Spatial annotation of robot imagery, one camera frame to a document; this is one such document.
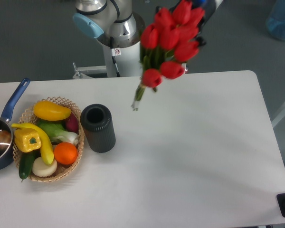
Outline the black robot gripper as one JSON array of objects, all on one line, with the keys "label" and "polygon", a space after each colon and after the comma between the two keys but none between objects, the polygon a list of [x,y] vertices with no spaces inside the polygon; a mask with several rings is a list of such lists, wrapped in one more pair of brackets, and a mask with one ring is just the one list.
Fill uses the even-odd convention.
[{"label": "black robot gripper", "polygon": [[[200,19],[198,26],[204,26],[222,2],[223,0],[195,0],[194,8],[198,8],[197,15]],[[207,44],[205,38],[202,36],[196,37],[196,41],[198,42],[199,48],[202,48]]]}]

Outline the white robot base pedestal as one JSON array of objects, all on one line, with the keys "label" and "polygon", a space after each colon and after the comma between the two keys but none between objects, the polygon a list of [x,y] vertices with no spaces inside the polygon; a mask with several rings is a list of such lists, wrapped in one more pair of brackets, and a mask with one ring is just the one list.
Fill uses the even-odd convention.
[{"label": "white robot base pedestal", "polygon": [[142,74],[140,34],[145,23],[130,0],[77,0],[73,21],[103,48],[108,77]]}]

